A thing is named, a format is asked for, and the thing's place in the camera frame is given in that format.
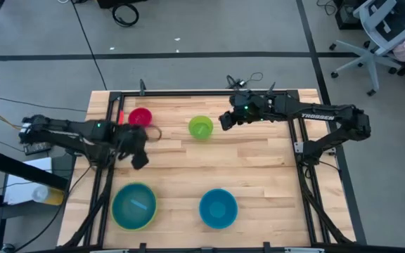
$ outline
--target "office chair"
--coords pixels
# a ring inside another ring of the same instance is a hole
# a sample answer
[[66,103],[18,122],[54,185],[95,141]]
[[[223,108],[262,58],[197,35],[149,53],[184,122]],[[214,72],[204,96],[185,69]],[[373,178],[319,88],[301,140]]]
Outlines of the office chair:
[[360,19],[365,32],[370,37],[370,41],[367,41],[364,44],[365,48],[354,46],[340,40],[337,40],[336,44],[332,44],[329,47],[329,49],[333,51],[338,45],[359,56],[357,59],[339,67],[330,75],[332,78],[337,78],[338,72],[341,70],[366,65],[373,84],[373,88],[367,92],[369,96],[374,95],[379,89],[376,63],[390,67],[390,74],[396,73],[398,69],[401,68],[401,65],[392,57],[391,50],[405,40],[405,28],[391,40],[385,39],[384,36],[381,35],[381,33],[376,29],[379,24],[383,23],[384,31],[386,33],[391,31],[391,27],[388,26],[384,19],[390,12],[392,12],[392,9],[397,4],[397,1],[386,0],[379,8],[374,5],[375,1],[376,0],[368,0],[353,12],[354,17]]

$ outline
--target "green cup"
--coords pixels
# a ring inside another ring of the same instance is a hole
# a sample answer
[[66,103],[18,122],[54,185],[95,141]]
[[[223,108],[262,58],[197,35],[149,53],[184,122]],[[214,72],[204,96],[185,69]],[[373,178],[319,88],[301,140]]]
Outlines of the green cup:
[[190,134],[198,140],[208,139],[213,129],[212,120],[206,116],[196,116],[188,123]]

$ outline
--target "black metal frame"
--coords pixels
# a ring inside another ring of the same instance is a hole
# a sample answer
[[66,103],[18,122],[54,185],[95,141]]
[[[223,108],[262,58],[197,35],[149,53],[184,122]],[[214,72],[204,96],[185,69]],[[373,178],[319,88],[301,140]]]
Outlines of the black metal frame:
[[[233,94],[234,91],[232,90],[213,90],[213,91],[204,91],[204,90],[193,90],[193,91],[143,91],[142,93],[140,91],[128,91],[128,92],[120,92],[120,91],[111,91],[109,95],[109,101],[108,101],[108,109],[106,112],[105,118],[107,120],[111,120],[112,114],[113,114],[113,107],[115,104],[115,101],[119,101],[118,103],[118,109],[116,113],[116,122],[120,120],[120,112],[123,111],[124,107],[124,101],[130,97],[130,96],[230,96]],[[266,90],[257,90],[255,91],[256,93],[263,95],[266,93]],[[292,94],[292,96],[299,98],[299,94],[297,90],[290,90],[286,91]],[[300,132],[302,135],[303,141],[308,140],[308,135],[307,135],[307,130],[306,126],[304,123],[303,119],[299,119],[298,121],[299,126],[300,126]],[[289,129],[290,129],[290,137],[292,139],[292,142],[297,142],[297,135],[296,135],[296,129],[295,129],[295,124],[294,121],[289,121]],[[322,201],[321,201],[321,194],[319,190],[319,185],[318,181],[316,179],[316,172],[314,167],[309,167],[308,168],[311,172],[311,184],[312,184],[312,191],[314,194],[314,197],[318,204],[323,207]],[[297,165],[297,170],[298,170],[298,176],[304,178],[304,174],[302,172],[303,168],[300,165]],[[98,198],[98,193],[99,193],[99,188],[101,184],[101,174],[102,170],[99,169],[96,172],[95,175],[95,181],[94,181],[94,186],[92,189],[92,194],[91,194],[91,200],[90,200],[90,209],[94,207],[94,204],[96,203],[96,200]],[[111,187],[112,183],[112,178],[107,178],[105,183],[109,183],[109,189]],[[303,201],[303,206],[304,206],[304,215],[306,217],[307,221],[307,229],[309,232],[309,240],[311,245],[315,245],[316,243],[319,243],[316,239],[316,233],[315,233],[315,228],[314,228],[314,221],[311,215],[311,208],[310,204],[307,202],[306,199],[302,198]],[[107,222],[107,216],[108,216],[108,208],[109,208],[109,200],[106,200],[103,209],[102,209],[102,215],[101,215],[101,220],[99,223],[99,229],[98,229],[98,242],[96,245],[97,247],[103,247],[103,242],[104,242],[104,236],[105,236],[105,225]],[[323,236],[323,242],[329,244],[330,243],[330,237],[329,237],[329,232],[328,229],[326,228],[326,225],[322,220],[319,221],[321,224],[321,234]],[[90,240],[91,240],[91,231],[93,230],[93,224],[92,226],[89,227],[88,231],[85,234],[84,237],[84,246],[89,247],[90,245]],[[282,252],[283,247],[270,247],[268,242],[264,242],[264,247],[260,248],[226,248],[226,249],[218,249],[217,251],[223,251],[223,252],[263,252],[264,249],[269,249],[270,252]],[[149,252],[187,252],[188,250],[195,250],[195,249],[148,249]]]

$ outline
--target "wooden table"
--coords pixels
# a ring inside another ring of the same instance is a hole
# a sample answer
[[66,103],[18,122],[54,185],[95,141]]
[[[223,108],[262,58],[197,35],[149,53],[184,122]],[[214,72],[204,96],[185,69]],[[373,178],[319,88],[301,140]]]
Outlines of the wooden table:
[[[320,102],[315,89],[301,89],[299,94],[302,102]],[[92,93],[86,119],[105,118],[108,96],[109,91]],[[272,247],[310,245],[287,122],[257,122],[222,131],[218,116],[231,108],[228,96],[128,97],[125,121],[137,107],[152,111],[153,123],[163,131],[162,140],[147,143],[150,162],[141,170],[132,169],[130,159],[117,161],[111,198],[122,186],[140,181],[156,192],[158,211],[148,227],[133,232],[122,230],[108,215],[104,248],[138,248],[141,242],[148,248],[262,247],[263,242]],[[214,122],[210,140],[197,141],[189,134],[188,123],[196,115],[207,115]],[[305,122],[310,139],[328,133],[325,122]],[[335,165],[329,155],[321,161]],[[86,160],[77,160],[74,181],[87,166]],[[316,172],[326,213],[354,240],[338,171],[321,164]],[[70,239],[87,215],[94,176],[90,171],[71,194],[58,245]],[[198,213],[201,197],[213,188],[228,190],[238,202],[236,221],[223,230],[207,227]],[[313,210],[312,214],[321,241],[318,218]],[[96,244],[99,219],[94,222],[91,244]]]

